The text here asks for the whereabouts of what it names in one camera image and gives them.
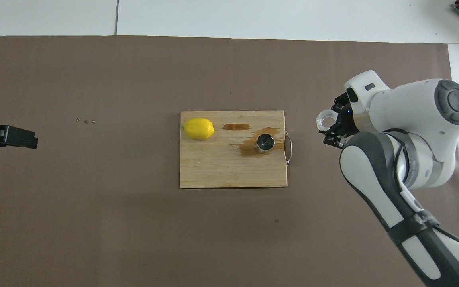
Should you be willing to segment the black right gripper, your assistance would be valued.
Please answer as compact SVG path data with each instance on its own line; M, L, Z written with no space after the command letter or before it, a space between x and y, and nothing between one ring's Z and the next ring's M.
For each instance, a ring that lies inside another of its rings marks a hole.
M335 98L331 110L342 116L342 124L334 124L326 131L323 131L324 144L343 149L346 145L346 138L359 132L355 124L354 114L346 92Z

